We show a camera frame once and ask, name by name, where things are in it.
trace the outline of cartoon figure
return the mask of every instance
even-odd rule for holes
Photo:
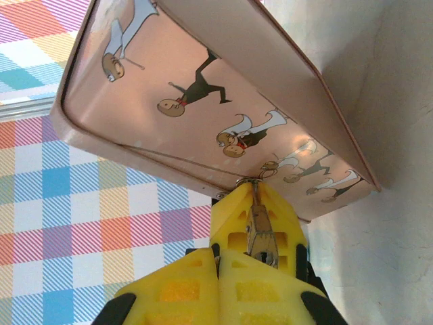
[[[309,150],[311,151],[310,154],[314,154],[317,152],[317,144],[312,140],[309,139],[307,143],[293,151],[291,154],[288,154],[286,157],[282,159],[278,159],[277,161],[268,161],[262,166],[262,171],[260,172],[260,175],[258,178],[268,178],[270,176],[274,176],[276,173],[278,173],[278,169],[291,165],[293,167],[297,167],[299,164],[299,160],[295,158],[295,156],[302,151]]]
[[[219,146],[224,147],[224,154],[231,158],[239,158],[245,154],[247,148],[257,145],[265,138],[268,129],[287,123],[287,117],[277,110],[270,110],[266,113],[268,114],[271,115],[271,118],[256,127],[252,127],[252,121],[247,115],[237,114],[242,115],[242,122],[232,125],[216,137]]]
[[[144,21],[154,14],[159,14],[156,10],[156,3],[152,3],[149,0],[134,0],[134,17],[127,29],[125,31],[122,30],[119,19],[115,19],[111,23],[110,42],[102,57],[102,68],[110,82],[114,82],[124,76],[124,66],[120,62],[121,59],[125,59],[144,70],[143,66],[128,59],[124,52]],[[120,48],[120,55],[117,58],[116,52]]]
[[[346,186],[345,188],[334,188],[335,186],[338,186],[340,184],[346,183],[347,181],[352,181],[352,180],[358,178],[358,174],[356,174],[352,169],[347,170],[346,173],[349,173],[349,175],[347,177],[345,177],[344,179],[341,179],[340,181],[334,182],[334,180],[332,178],[328,178],[325,183],[320,184],[318,186],[315,186],[314,188],[309,188],[306,191],[306,195],[315,194],[319,190],[322,190],[325,188],[330,189],[330,190],[335,190],[336,192],[334,193],[333,196],[329,196],[329,197],[324,198],[322,200],[323,203],[331,203],[331,202],[335,201],[337,199],[337,197],[346,193],[353,186],[357,185],[358,183],[360,183],[364,180],[362,177],[360,177],[357,182],[353,183],[352,185]]]
[[[325,171],[323,174],[324,175],[329,175],[329,170],[331,169],[331,167],[322,166],[321,165],[321,160],[325,159],[326,157],[332,156],[332,155],[333,155],[332,151],[328,150],[327,154],[325,156],[317,159],[313,166],[311,166],[311,167],[309,167],[307,169],[303,169],[302,167],[298,167],[300,170],[302,170],[301,173],[285,176],[283,178],[283,180],[286,183],[296,183],[297,181],[299,181],[299,179],[301,179],[301,177],[317,173],[318,171]]]
[[[169,82],[168,84],[177,90],[182,92],[182,97],[176,100],[166,99],[162,100],[158,104],[158,110],[170,117],[179,117],[185,112],[185,106],[194,103],[202,98],[205,98],[214,91],[220,93],[220,104],[229,103],[231,100],[225,98],[225,88],[221,86],[209,85],[206,79],[202,75],[202,71],[215,61],[217,57],[208,49],[208,58],[205,62],[196,70],[196,81],[194,81],[187,89],[184,89],[174,83]]]

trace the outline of yellow plastic part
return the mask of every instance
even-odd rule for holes
[[[218,324],[218,278],[211,248],[198,249],[121,288],[115,297],[127,292],[137,298],[124,325]]]
[[[258,185],[261,204],[266,206],[272,229],[277,237],[278,270],[296,276],[296,246],[307,246],[298,216],[292,206],[264,182]],[[245,183],[212,207],[210,245],[221,249],[247,250],[246,220],[252,206],[252,185]]]
[[[301,294],[314,286],[252,257],[221,251],[219,267],[219,324],[315,325]]]

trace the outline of checkered fabric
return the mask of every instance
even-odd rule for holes
[[[47,116],[0,123],[0,324],[90,324],[209,226],[208,197],[67,146]]]
[[[90,0],[0,0],[0,105],[51,97]]]

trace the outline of printed illustration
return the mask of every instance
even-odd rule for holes
[[[177,90],[179,90],[183,95],[176,100],[165,99],[158,104],[158,110],[170,117],[179,117],[185,112],[186,105],[194,103],[207,97],[210,93],[214,91],[219,91],[220,93],[220,104],[225,104],[231,102],[225,97],[225,88],[216,85],[209,85],[206,79],[203,77],[202,71],[217,57],[208,49],[208,58],[205,62],[196,70],[196,81],[194,81],[187,89],[184,89],[172,82],[168,84]]]
[[[291,174],[289,176],[285,176],[283,178],[283,180],[286,183],[296,183],[297,181],[299,181],[299,179],[301,179],[301,177],[308,176],[308,175],[317,173],[319,171],[325,171],[323,174],[324,175],[329,175],[329,170],[331,169],[331,167],[329,167],[329,166],[322,166],[321,165],[321,161],[323,159],[329,157],[329,156],[332,156],[332,155],[333,155],[332,151],[328,150],[327,154],[325,156],[317,159],[313,166],[311,166],[311,167],[309,167],[307,169],[304,169],[302,167],[298,167],[302,171],[301,173]]]
[[[330,189],[335,190],[335,193],[333,196],[329,196],[327,198],[324,198],[322,200],[323,203],[331,203],[337,199],[340,195],[343,195],[347,191],[349,191],[353,186],[357,185],[358,183],[362,182],[364,179],[362,177],[359,178],[359,180],[352,185],[346,186],[345,188],[334,188],[340,184],[346,183],[347,181],[352,181],[354,179],[357,179],[359,176],[356,174],[352,169],[349,169],[346,171],[346,173],[349,173],[347,177],[344,179],[341,179],[340,181],[334,181],[332,178],[327,178],[327,181],[323,184],[320,184],[318,186],[315,186],[314,188],[309,188],[306,191],[306,195],[315,194],[320,190],[323,189]]]
[[[284,166],[293,166],[297,167],[299,164],[299,160],[296,158],[297,154],[300,154],[304,151],[310,151],[310,154],[314,154],[317,152],[317,144],[314,142],[314,140],[309,139],[307,143],[293,151],[292,153],[288,154],[286,157],[282,159],[277,159],[276,161],[268,161],[262,166],[262,171],[260,172],[260,175],[258,178],[264,179],[271,176],[274,176],[276,173],[278,173],[278,169],[284,167]]]
[[[224,154],[231,158],[239,158],[245,154],[247,148],[256,146],[264,139],[268,129],[287,123],[288,118],[278,110],[271,110],[266,113],[268,114],[271,118],[256,127],[252,126],[252,121],[247,115],[237,114],[242,115],[242,122],[221,131],[216,137],[219,146],[223,147]]]
[[[124,76],[124,66],[120,60],[126,60],[144,70],[144,67],[131,61],[125,56],[125,50],[145,20],[151,15],[158,15],[156,3],[149,0],[134,0],[134,17],[128,27],[123,31],[119,19],[111,23],[110,42],[102,57],[102,68],[110,82],[114,82]]]

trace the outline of cartoon face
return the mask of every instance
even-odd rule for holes
[[[223,152],[226,156],[231,158],[239,158],[245,154],[245,150],[239,146],[225,146]]]
[[[169,117],[179,117],[181,116],[183,113],[185,113],[185,107],[184,105],[181,105],[180,103],[178,103],[178,101],[176,100],[162,100],[159,104],[158,104],[158,110],[169,116]]]
[[[216,140],[221,147],[230,146],[231,144],[237,144],[237,137],[227,132],[218,134]]]
[[[335,201],[336,199],[337,199],[336,197],[330,196],[329,198],[324,198],[324,199],[322,199],[322,202],[323,202],[323,203],[332,203],[332,202]]]
[[[104,55],[104,58],[102,59],[102,67],[111,83],[124,76],[123,65],[120,63],[119,59],[111,53]]]
[[[262,168],[264,171],[274,171],[278,169],[278,164],[275,161],[265,162]]]
[[[296,174],[292,174],[292,175],[288,175],[288,176],[285,176],[284,178],[283,178],[283,180],[286,182],[286,183],[296,183],[298,180],[300,179],[300,176],[299,175],[296,175]]]
[[[309,188],[306,191],[306,195],[316,194],[318,191],[319,191],[319,189],[317,189],[317,188]]]

